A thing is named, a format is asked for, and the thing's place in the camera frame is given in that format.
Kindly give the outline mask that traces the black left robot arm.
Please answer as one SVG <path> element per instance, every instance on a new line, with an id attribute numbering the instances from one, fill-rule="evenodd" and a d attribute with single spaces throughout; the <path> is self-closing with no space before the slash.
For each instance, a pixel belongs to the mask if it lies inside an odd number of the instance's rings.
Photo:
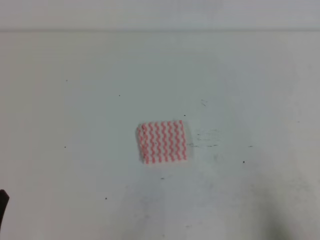
<path id="1" fill-rule="evenodd" d="M 2 225 L 3 217 L 5 214 L 6 207 L 9 202 L 9 195 L 6 193 L 4 189 L 0 190 L 0 226 Z"/>

